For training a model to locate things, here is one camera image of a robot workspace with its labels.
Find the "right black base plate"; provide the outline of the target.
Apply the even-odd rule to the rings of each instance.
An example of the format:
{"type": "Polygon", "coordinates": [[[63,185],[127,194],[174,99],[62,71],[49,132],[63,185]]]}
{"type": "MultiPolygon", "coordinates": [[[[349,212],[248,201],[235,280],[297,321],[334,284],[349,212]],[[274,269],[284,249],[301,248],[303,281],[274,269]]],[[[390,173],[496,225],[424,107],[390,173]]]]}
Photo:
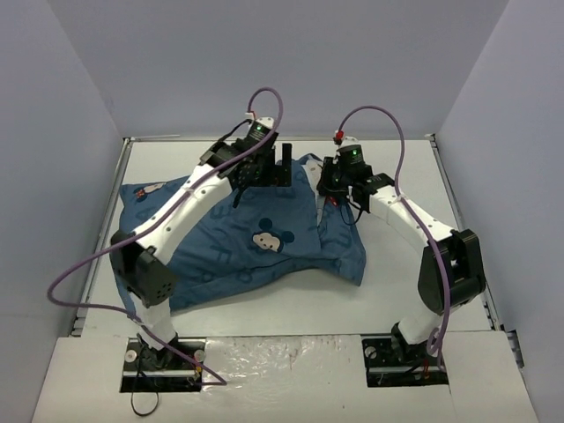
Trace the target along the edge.
{"type": "Polygon", "coordinates": [[[400,358],[391,336],[369,336],[361,339],[366,383],[369,388],[404,388],[449,385],[447,372],[425,346],[400,358]]]}

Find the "aluminium table edge rail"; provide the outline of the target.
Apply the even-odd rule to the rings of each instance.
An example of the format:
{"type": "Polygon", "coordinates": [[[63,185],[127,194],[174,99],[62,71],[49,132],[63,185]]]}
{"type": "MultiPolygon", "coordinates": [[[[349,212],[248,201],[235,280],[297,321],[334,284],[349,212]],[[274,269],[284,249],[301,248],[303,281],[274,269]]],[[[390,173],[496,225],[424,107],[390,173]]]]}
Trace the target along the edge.
{"type": "MultiPolygon", "coordinates": [[[[115,213],[117,199],[119,197],[119,188],[122,185],[122,180],[125,175],[129,162],[129,157],[131,153],[131,144],[132,144],[131,137],[125,137],[122,140],[122,149],[115,169],[114,179],[112,182],[112,187],[108,198],[108,203],[101,224],[101,230],[99,232],[98,239],[95,245],[95,249],[94,249],[95,252],[102,250],[106,245],[109,230],[112,225],[112,220],[115,213]]],[[[96,258],[91,263],[89,263],[87,269],[88,272],[86,275],[85,286],[83,288],[82,296],[80,299],[81,302],[85,302],[85,303],[88,303],[92,296],[93,286],[95,284],[95,280],[97,278],[97,272],[99,269],[99,259],[96,258]]],[[[82,335],[86,316],[87,316],[87,310],[85,308],[77,309],[70,330],[71,337],[79,338],[82,335]]]]}

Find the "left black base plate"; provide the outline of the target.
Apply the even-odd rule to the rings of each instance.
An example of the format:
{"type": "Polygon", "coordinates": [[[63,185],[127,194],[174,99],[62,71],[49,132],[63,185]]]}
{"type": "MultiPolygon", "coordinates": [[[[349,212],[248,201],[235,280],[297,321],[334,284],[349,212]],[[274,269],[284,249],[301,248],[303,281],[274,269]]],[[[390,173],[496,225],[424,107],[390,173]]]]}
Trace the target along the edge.
{"type": "MultiPolygon", "coordinates": [[[[196,360],[205,359],[203,339],[179,338],[173,346],[196,360]]],[[[121,393],[189,393],[202,389],[200,365],[163,348],[154,352],[137,338],[129,338],[122,364],[121,393]]]]}

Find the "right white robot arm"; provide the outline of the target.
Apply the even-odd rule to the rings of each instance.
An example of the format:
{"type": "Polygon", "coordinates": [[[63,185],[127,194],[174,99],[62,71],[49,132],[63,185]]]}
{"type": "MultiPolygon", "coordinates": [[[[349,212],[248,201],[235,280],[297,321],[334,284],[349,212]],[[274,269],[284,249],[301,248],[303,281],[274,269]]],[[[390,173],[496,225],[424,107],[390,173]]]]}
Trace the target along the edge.
{"type": "Polygon", "coordinates": [[[325,157],[318,192],[385,222],[419,255],[418,302],[391,329],[391,353],[410,364],[423,353],[437,355],[452,312],[486,289],[478,236],[435,219],[385,173],[375,174],[360,145],[343,145],[325,157]]]}

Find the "blue cartoon print pillowcase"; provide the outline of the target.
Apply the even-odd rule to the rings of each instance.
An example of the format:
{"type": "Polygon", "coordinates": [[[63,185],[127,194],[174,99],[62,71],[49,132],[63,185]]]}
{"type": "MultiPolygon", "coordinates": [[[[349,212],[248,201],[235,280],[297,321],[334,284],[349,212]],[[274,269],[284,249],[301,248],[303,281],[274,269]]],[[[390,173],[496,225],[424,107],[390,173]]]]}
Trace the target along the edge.
{"type": "Polygon", "coordinates": [[[168,266],[178,278],[174,312],[267,286],[288,273],[321,269],[360,286],[366,266],[349,207],[320,196],[322,161],[292,163],[289,187],[247,189],[212,207],[184,237],[168,266]]]}

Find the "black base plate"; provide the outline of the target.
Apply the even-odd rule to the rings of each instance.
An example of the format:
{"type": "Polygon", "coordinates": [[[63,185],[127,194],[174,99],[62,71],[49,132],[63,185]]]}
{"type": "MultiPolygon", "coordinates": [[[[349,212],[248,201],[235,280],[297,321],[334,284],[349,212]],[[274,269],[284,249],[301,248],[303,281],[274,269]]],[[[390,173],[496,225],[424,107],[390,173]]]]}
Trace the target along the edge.
{"type": "Polygon", "coordinates": [[[361,339],[366,383],[369,388],[404,388],[449,385],[447,372],[425,346],[400,358],[391,336],[369,336],[361,339]]]}
{"type": "MultiPolygon", "coordinates": [[[[196,360],[205,359],[203,339],[179,338],[173,346],[196,360]]],[[[189,393],[202,389],[200,365],[163,348],[154,352],[137,338],[129,338],[122,364],[121,393],[189,393]]]]}

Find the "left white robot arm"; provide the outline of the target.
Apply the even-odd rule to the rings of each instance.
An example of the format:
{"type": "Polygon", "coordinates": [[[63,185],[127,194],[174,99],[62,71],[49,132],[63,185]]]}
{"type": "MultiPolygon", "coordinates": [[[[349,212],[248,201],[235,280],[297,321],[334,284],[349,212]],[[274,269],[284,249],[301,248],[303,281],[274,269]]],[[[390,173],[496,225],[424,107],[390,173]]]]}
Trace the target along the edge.
{"type": "Polygon", "coordinates": [[[182,240],[233,192],[291,182],[291,146],[284,145],[281,165],[274,159],[277,121],[262,117],[245,123],[249,126],[245,137],[215,142],[157,211],[132,231],[119,230],[111,238],[113,273],[133,302],[137,335],[147,346],[145,357],[157,368],[170,367],[177,358],[178,335],[169,299],[178,278],[168,264],[182,240]]]}

